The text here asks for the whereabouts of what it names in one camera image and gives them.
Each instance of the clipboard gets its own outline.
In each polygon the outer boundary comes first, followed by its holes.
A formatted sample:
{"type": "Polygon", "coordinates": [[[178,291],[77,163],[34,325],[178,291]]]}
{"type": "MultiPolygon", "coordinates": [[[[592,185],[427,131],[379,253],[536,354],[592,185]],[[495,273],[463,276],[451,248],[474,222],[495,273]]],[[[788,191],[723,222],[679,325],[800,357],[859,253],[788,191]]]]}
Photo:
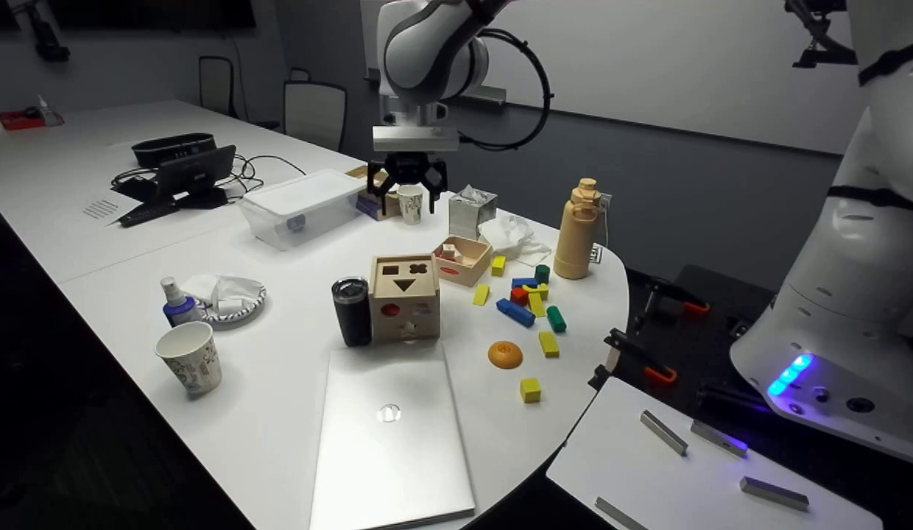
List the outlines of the clipboard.
{"type": "Polygon", "coordinates": [[[744,456],[692,434],[692,418],[605,381],[569,444],[546,468],[546,481],[614,528],[629,530],[879,530],[868,509],[810,482],[806,477],[748,452],[744,456]],[[685,456],[667,449],[638,418],[655,415],[685,443],[685,456]],[[742,493],[753,477],[797,494],[806,509],[742,493]]]}

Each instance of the wooden bottle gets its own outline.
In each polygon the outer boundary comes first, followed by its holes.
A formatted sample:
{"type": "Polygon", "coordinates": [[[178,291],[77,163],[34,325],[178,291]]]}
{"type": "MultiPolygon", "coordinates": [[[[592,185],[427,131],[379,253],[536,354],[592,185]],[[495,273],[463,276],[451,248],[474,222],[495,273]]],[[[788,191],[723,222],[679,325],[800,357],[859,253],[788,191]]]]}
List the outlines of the wooden bottle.
{"type": "Polygon", "coordinates": [[[554,273],[582,281],[592,259],[595,229],[601,219],[597,181],[582,178],[566,203],[563,229],[554,250],[554,273]]]}

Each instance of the white cup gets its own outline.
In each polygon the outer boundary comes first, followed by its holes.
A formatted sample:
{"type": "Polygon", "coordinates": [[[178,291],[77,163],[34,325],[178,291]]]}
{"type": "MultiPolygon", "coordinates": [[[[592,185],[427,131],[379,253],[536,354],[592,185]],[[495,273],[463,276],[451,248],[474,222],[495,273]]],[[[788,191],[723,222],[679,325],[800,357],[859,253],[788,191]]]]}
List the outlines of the white cup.
{"type": "Polygon", "coordinates": [[[200,397],[221,382],[221,360],[214,350],[214,332],[203,322],[184,322],[171,328],[158,346],[155,357],[178,376],[189,397],[200,397]]]}
{"type": "Polygon", "coordinates": [[[401,185],[398,201],[404,225],[420,225],[424,191],[417,185],[401,185]]]}

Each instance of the blue light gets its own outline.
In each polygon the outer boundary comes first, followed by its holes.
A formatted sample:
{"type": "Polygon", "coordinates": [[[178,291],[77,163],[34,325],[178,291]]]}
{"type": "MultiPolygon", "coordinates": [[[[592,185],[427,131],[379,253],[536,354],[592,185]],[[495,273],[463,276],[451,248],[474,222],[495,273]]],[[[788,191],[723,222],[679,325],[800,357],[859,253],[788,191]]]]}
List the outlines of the blue light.
{"type": "Polygon", "coordinates": [[[776,397],[776,394],[784,394],[784,391],[787,391],[787,382],[784,382],[784,381],[773,381],[772,390],[767,390],[772,397],[776,397]]]}
{"type": "Polygon", "coordinates": [[[791,360],[791,368],[803,372],[810,363],[813,363],[813,357],[803,354],[803,357],[791,360]]]}
{"type": "Polygon", "coordinates": [[[810,354],[794,357],[787,372],[776,375],[776,381],[767,387],[767,394],[776,397],[787,391],[788,382],[794,382],[806,368],[813,366],[810,354]]]}

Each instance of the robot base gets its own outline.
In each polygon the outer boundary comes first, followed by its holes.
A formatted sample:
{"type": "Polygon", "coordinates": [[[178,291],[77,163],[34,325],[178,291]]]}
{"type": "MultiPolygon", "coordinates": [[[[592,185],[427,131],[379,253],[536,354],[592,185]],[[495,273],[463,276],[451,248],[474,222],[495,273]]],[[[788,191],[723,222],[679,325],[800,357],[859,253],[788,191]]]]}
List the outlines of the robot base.
{"type": "Polygon", "coordinates": [[[779,291],[731,363],[776,415],[913,463],[913,350],[856,331],[865,328],[779,291]]]}

